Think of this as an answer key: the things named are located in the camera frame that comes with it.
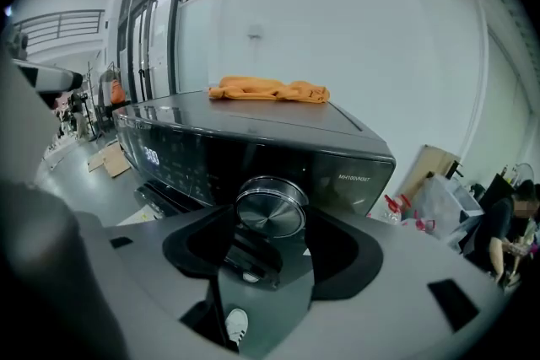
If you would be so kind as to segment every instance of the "shoe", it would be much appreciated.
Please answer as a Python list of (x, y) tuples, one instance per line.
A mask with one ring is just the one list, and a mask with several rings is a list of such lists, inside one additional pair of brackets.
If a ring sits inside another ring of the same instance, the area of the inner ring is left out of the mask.
[(229, 334), (229, 339), (236, 345), (240, 345), (240, 341), (247, 332), (247, 314), (242, 309), (233, 309), (225, 320), (225, 328)]

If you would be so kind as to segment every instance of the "silver knob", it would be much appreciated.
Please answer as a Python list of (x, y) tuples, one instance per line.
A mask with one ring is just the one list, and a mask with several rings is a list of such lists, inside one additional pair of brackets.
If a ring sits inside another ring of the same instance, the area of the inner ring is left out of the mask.
[(302, 206), (307, 203), (304, 192), (294, 183), (275, 177), (256, 177), (240, 188), (236, 212), (253, 231), (271, 238), (288, 237), (304, 227)]

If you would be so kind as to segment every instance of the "towel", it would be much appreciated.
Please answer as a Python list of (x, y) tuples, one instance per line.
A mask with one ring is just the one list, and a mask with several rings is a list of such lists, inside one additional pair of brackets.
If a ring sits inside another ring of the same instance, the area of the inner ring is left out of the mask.
[(286, 99), (320, 104), (330, 99), (326, 87), (315, 86), (307, 81), (283, 84), (278, 80), (256, 77), (223, 77), (219, 87), (211, 87), (210, 98), (228, 99)]

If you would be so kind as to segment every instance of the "balcony railing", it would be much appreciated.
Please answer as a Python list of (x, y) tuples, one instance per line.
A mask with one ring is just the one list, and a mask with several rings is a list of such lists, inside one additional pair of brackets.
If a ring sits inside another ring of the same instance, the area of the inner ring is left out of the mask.
[(99, 33), (104, 12), (104, 9), (80, 9), (45, 13), (19, 21), (14, 27), (28, 35), (30, 47), (49, 40)]

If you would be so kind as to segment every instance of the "white wall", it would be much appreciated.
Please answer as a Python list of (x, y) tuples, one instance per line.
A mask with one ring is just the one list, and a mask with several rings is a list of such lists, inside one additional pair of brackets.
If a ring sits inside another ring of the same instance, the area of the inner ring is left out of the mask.
[(534, 181), (540, 183), (540, 120), (535, 115), (529, 119), (526, 142), (518, 162), (531, 165)]
[(83, 74), (86, 78), (88, 62), (90, 62), (90, 65), (93, 65), (98, 53), (100, 53), (100, 51), (87, 51), (79, 54), (57, 57), (43, 63), (55, 67), (63, 67), (64, 69), (74, 71), (75, 73)]
[(460, 171), (467, 184), (487, 188), (505, 165), (517, 162), (531, 109), (505, 53), (489, 36), (489, 75), (482, 114)]
[(40, 50), (37, 52), (29, 51), (28, 61), (48, 64), (51, 61), (54, 62), (54, 59), (57, 59), (58, 57), (78, 55), (80, 53), (86, 53), (89, 51), (97, 52), (103, 48), (103, 41), (101, 40), (99, 34), (94, 35), (97, 36), (97, 38), (89, 38), (90, 35), (85, 36), (85, 39), (83, 39), (82, 36), (61, 38), (59, 40), (55, 40), (55, 45), (50, 43), (53, 41), (36, 45), (36, 47), (39, 47)]
[[(480, 69), (473, 0), (222, 0), (209, 82), (229, 74), (326, 85), (389, 144), (393, 193), (419, 149), (458, 153)], [(262, 27), (250, 42), (251, 24)]]
[[(17, 22), (44, 13), (58, 13), (74, 9), (105, 9), (106, 7), (107, 0), (17, 0), (13, 5), (12, 18), (14, 22)], [(100, 32), (97, 34), (69, 36), (30, 46), (28, 48), (29, 60), (40, 62), (43, 57), (50, 59), (62, 56), (66, 46), (78, 46), (76, 48), (78, 52), (93, 50), (96, 44), (102, 48), (108, 33), (105, 30), (105, 20), (106, 14), (102, 15)]]

